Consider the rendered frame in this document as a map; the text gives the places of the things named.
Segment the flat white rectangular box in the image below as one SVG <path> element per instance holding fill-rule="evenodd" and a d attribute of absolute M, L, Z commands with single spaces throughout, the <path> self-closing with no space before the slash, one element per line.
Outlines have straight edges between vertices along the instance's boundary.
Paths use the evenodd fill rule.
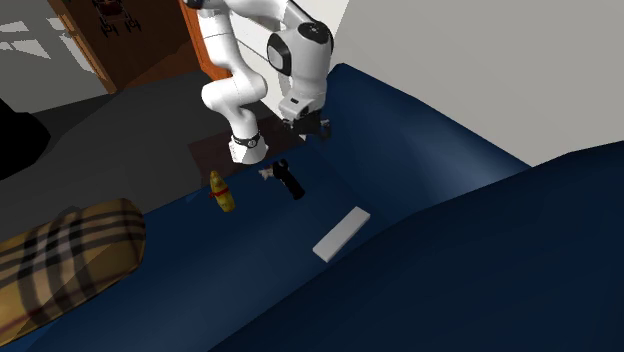
<path fill-rule="evenodd" d="M 312 248 L 324 262 L 331 261 L 350 239 L 368 222 L 370 214 L 360 207 L 354 207 Z"/>

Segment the black cylinder tool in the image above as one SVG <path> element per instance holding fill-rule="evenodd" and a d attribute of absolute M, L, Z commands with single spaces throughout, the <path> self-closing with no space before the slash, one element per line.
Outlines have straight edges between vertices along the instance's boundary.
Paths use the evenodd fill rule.
<path fill-rule="evenodd" d="M 289 170 L 289 164 L 285 159 L 272 163 L 273 176 L 280 180 L 291 193 L 294 200 L 299 200 L 305 195 L 305 190 Z"/>

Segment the tan plaid cushion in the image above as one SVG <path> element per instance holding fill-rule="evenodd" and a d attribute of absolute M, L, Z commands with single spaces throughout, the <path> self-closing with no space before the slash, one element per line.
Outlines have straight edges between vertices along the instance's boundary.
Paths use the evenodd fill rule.
<path fill-rule="evenodd" d="M 125 198 L 58 217 L 0 243 L 0 347 L 46 326 L 132 274 L 146 248 Z"/>

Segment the yellow bottle with red band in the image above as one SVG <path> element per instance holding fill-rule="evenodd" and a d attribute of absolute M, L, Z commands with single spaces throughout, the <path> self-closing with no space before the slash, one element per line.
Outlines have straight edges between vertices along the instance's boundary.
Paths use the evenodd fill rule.
<path fill-rule="evenodd" d="M 224 212 L 232 212 L 236 205 L 227 183 L 217 171 L 211 171 L 209 176 L 210 197 L 214 198 Z"/>

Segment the dark robot stand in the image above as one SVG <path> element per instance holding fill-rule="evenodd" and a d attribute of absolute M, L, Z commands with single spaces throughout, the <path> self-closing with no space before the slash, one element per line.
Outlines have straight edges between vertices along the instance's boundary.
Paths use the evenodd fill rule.
<path fill-rule="evenodd" d="M 286 130 L 282 121 L 262 102 L 247 105 L 246 109 L 255 114 L 261 135 L 269 146 L 262 166 L 266 165 L 270 158 L 304 144 L 304 140 Z M 247 165 L 237 164 L 231 160 L 228 147 L 230 135 L 230 129 L 227 129 L 225 132 L 188 145 L 200 172 L 202 187 L 209 185 L 211 171 L 217 171 L 226 178 L 247 168 Z"/>

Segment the dark blue sofa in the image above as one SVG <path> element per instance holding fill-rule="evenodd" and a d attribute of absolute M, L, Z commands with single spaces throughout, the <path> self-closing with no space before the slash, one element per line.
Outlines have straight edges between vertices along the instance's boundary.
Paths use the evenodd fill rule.
<path fill-rule="evenodd" d="M 0 238 L 132 200 L 140 268 L 0 352 L 624 352 L 624 141 L 531 167 L 355 69 L 330 77 L 334 135 L 256 168 L 237 208 L 188 145 L 224 121 L 200 73 L 40 113 L 52 139 L 0 181 Z M 313 246 L 368 222 L 328 263 Z"/>

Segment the brown wooden door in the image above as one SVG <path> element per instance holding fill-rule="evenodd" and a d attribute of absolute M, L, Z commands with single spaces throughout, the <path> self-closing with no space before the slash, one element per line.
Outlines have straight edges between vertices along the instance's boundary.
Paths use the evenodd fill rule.
<path fill-rule="evenodd" d="M 211 62 L 193 1 L 47 0 L 110 94 L 196 70 L 231 76 Z"/>

